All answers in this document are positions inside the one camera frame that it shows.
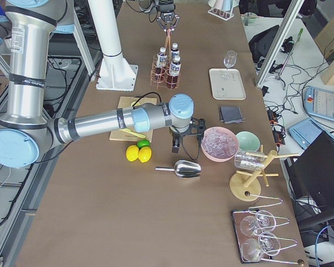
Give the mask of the tea bottle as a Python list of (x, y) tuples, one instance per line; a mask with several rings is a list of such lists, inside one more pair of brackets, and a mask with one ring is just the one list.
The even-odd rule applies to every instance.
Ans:
[(181, 68), (180, 56), (175, 56), (172, 63), (169, 66), (167, 73), (166, 86), (167, 88), (173, 89), (178, 85), (179, 74)]
[(172, 43), (170, 50), (170, 59), (173, 61), (176, 56), (179, 56), (179, 46), (177, 43)]
[(157, 54), (156, 59), (156, 74), (161, 74), (163, 70), (165, 70), (166, 66), (166, 48), (160, 47), (159, 53)]

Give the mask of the copper wire bottle basket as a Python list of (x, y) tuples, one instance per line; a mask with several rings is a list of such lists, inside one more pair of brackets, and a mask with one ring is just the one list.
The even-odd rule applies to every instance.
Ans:
[(179, 45), (171, 43), (172, 30), (167, 30), (166, 40), (159, 52), (154, 54), (150, 71), (150, 85), (156, 88), (177, 89), (179, 87), (181, 58)]

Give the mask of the metal ice scoop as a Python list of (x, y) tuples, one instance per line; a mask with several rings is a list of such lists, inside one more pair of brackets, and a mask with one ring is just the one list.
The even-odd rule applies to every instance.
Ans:
[(199, 177), (202, 173), (202, 168), (199, 164), (187, 160), (177, 161), (173, 167), (157, 166), (155, 170), (158, 171), (172, 171), (177, 177), (182, 179), (191, 179)]

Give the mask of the yellow lemon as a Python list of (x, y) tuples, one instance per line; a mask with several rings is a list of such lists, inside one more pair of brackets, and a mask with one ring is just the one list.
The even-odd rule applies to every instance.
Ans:
[(130, 145), (125, 152), (126, 159), (133, 162), (138, 159), (139, 148), (137, 145)]
[(151, 159), (152, 150), (150, 146), (144, 146), (139, 150), (138, 159), (140, 162), (145, 163)]

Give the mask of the green lime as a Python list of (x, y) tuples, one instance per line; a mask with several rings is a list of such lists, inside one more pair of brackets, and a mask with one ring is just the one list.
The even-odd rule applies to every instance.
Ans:
[(147, 139), (143, 139), (143, 140), (138, 141), (136, 145), (137, 145), (137, 147), (138, 147), (139, 149), (141, 149), (141, 148), (143, 148), (143, 147), (148, 147), (148, 146), (150, 146), (150, 141), (147, 140)]

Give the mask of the yellow plastic knife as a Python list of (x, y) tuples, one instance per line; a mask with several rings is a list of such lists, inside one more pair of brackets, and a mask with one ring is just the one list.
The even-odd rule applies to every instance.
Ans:
[(120, 129), (120, 131), (123, 131), (123, 132), (126, 132), (126, 133), (128, 133), (128, 134), (134, 135), (134, 136), (136, 136), (136, 137), (138, 137), (138, 138), (141, 138), (141, 139), (145, 139), (145, 138), (146, 138), (146, 136), (145, 136), (144, 134), (141, 134), (141, 133), (137, 133), (137, 132), (131, 131), (131, 130), (128, 129), (128, 128), (122, 128), (122, 129)]

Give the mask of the pink bowl with ice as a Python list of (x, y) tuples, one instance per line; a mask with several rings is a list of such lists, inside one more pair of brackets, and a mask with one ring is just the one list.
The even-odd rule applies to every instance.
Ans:
[(205, 130), (202, 152), (210, 160), (225, 162), (232, 159), (239, 150), (236, 135), (225, 127), (210, 127)]

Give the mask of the white cup rack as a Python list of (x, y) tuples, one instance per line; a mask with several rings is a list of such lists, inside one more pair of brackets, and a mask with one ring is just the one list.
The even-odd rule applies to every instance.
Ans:
[(234, 17), (233, 0), (209, 0), (208, 5), (210, 7), (208, 13), (213, 16), (216, 16), (225, 21), (228, 21)]

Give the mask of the half lemon slice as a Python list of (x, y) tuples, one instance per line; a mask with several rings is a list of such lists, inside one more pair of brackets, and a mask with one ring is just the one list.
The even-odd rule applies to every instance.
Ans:
[(140, 106), (140, 102), (132, 102), (131, 107)]

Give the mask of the dark folded cloth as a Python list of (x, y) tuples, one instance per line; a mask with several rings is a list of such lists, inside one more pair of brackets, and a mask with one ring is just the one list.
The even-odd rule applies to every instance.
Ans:
[(219, 119), (226, 124), (244, 122), (241, 110), (236, 106), (221, 106), (219, 109)]

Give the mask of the wooden cutting board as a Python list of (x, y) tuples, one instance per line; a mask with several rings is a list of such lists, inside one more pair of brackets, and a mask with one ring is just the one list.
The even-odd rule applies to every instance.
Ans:
[[(118, 108), (130, 108), (135, 102), (137, 104), (135, 107), (139, 107), (140, 105), (143, 105), (145, 103), (151, 103), (156, 105), (158, 100), (155, 97), (144, 97), (141, 100), (138, 100), (139, 97), (127, 97), (127, 96), (121, 96), (119, 99), (119, 103), (117, 105)], [(133, 125), (133, 120), (130, 114), (128, 114), (127, 118), (125, 119), (126, 126), (128, 129), (130, 129), (133, 133), (141, 135), (136, 136), (133, 133), (128, 133), (121, 130), (115, 130), (110, 132), (109, 140), (110, 141), (130, 141), (130, 142), (138, 142), (142, 139), (147, 139), (150, 142), (152, 142), (152, 136), (153, 136), (153, 130), (149, 130), (147, 132), (137, 132)]]

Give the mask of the clear wine glass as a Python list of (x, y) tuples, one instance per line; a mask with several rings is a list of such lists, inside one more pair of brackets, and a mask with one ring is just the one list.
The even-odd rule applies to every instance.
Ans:
[(231, 78), (232, 73), (230, 69), (236, 64), (237, 61), (237, 53), (236, 51), (227, 51), (224, 57), (224, 69), (220, 72), (220, 78), (224, 81), (229, 80)]

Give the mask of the green bowl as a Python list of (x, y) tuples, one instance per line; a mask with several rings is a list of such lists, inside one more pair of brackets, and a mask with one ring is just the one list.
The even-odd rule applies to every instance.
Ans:
[(236, 134), (239, 149), (243, 151), (258, 151), (261, 145), (259, 138), (252, 132), (241, 131)]

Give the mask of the beige plastic tray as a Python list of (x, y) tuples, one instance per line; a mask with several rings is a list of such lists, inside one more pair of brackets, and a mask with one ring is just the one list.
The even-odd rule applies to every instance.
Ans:
[(246, 99), (242, 78), (237, 69), (212, 68), (209, 70), (209, 78), (214, 99)]

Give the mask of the glass mug on stand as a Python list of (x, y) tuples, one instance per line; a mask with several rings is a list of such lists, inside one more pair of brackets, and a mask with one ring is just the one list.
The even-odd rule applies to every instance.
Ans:
[(239, 150), (234, 156), (236, 168), (244, 170), (261, 170), (265, 167), (267, 156), (262, 152)]

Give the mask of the wooden glass tree stand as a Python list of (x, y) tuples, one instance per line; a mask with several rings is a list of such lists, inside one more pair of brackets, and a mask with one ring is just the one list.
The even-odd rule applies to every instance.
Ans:
[(265, 155), (267, 159), (263, 169), (251, 171), (237, 168), (236, 173), (230, 178), (229, 187), (237, 199), (251, 202), (259, 198), (261, 195), (261, 185), (258, 178), (263, 177), (265, 185), (269, 186), (269, 183), (266, 182), (267, 177), (278, 176), (278, 174), (266, 174), (264, 171), (265, 168), (275, 159), (299, 156), (300, 154), (279, 154), (276, 150), (270, 150), (270, 152)]

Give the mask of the upturned wine glass upper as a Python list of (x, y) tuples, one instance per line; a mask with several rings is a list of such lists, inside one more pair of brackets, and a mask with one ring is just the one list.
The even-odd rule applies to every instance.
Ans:
[(266, 210), (253, 211), (240, 222), (240, 230), (246, 236), (258, 236), (276, 228), (276, 218)]

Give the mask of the upturned wine glass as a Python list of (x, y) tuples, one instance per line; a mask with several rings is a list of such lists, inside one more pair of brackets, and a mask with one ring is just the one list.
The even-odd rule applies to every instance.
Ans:
[(279, 254), (281, 244), (275, 234), (263, 232), (257, 239), (246, 240), (240, 249), (242, 258), (247, 262), (272, 261)]
[(258, 236), (276, 228), (276, 218), (266, 210), (253, 211), (240, 222), (240, 230), (246, 236)]

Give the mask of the black glass rack tray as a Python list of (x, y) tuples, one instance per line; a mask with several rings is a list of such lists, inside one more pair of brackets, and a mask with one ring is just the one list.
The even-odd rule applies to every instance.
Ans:
[(268, 196), (266, 198), (274, 200), (275, 203), (231, 211), (241, 263), (270, 262), (304, 266), (305, 263), (302, 259), (296, 261), (275, 259), (281, 251), (297, 246), (298, 242), (295, 239), (282, 238), (275, 235), (275, 229), (288, 225), (290, 219), (283, 216), (275, 216), (267, 210), (269, 207), (282, 205), (283, 200), (281, 198)]

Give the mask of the metal rod on desk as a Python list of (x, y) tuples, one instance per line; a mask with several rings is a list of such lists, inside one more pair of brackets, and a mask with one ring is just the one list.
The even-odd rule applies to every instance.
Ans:
[(295, 46), (296, 46), (297, 42), (298, 42), (299, 39), (301, 38), (302, 33), (303, 33), (303, 28), (300, 29), (300, 31), (299, 31), (299, 33), (298, 33), (298, 35), (297, 35), (297, 39), (294, 41), (294, 44), (293, 44), (292, 49), (290, 50), (289, 54), (287, 55), (286, 60), (285, 60), (285, 62), (284, 62), (284, 64), (283, 64), (283, 66), (282, 66), (280, 72), (279, 72), (278, 75), (276, 76), (276, 79), (277, 79), (277, 80), (280, 80), (280, 79), (281, 79), (281, 74), (282, 74), (284, 68), (286, 67), (286, 64), (287, 64), (287, 62), (288, 62), (290, 56), (292, 55), (292, 53), (293, 53), (293, 51), (294, 51), (294, 49), (295, 49)]

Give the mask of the blue teach pendant near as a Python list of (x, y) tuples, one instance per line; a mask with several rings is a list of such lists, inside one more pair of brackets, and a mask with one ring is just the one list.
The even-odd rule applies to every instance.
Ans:
[(305, 150), (321, 132), (325, 132), (334, 140), (334, 137), (312, 118), (296, 123), (288, 129), (289, 135)]

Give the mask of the blue teach pendant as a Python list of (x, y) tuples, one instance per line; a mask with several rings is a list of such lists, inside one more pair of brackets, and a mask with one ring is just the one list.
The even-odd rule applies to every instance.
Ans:
[(289, 135), (305, 150), (321, 132), (325, 132), (334, 140), (334, 137), (312, 118), (296, 123), (288, 129)]
[(334, 122), (334, 92), (308, 86), (303, 104), (307, 114)]

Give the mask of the upturned wine glass lower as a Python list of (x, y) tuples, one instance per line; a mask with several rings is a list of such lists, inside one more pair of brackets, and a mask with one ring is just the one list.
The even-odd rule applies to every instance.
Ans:
[(242, 258), (247, 262), (272, 261), (279, 254), (281, 244), (275, 234), (263, 232), (257, 239), (246, 240), (240, 249)]

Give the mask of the black monitor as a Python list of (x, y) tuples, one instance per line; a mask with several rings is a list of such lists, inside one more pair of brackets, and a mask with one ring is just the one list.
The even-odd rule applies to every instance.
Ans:
[(285, 160), (296, 199), (309, 196), (321, 208), (334, 207), (334, 140), (322, 132), (300, 156)]

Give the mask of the blue teach pendant far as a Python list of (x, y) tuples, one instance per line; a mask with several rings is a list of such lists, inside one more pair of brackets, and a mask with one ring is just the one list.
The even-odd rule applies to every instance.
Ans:
[(307, 114), (334, 122), (334, 92), (308, 86), (303, 104)]

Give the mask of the aluminium frame post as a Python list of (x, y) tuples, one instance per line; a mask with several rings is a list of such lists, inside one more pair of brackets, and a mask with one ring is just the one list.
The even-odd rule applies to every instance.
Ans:
[(279, 27), (279, 30), (276, 33), (276, 36), (271, 44), (271, 47), (266, 55), (266, 58), (263, 62), (261, 70), (258, 73), (258, 76), (255, 80), (255, 84), (257, 88), (262, 88), (262, 83), (266, 78), (270, 68), (272, 67), (273, 61), (276, 59), (279, 49), (289, 32), (291, 26), (293, 25), (294, 20), (296, 19), (299, 10), (301, 9), (304, 0), (292, 0), (290, 6), (283, 17), (282, 23)]

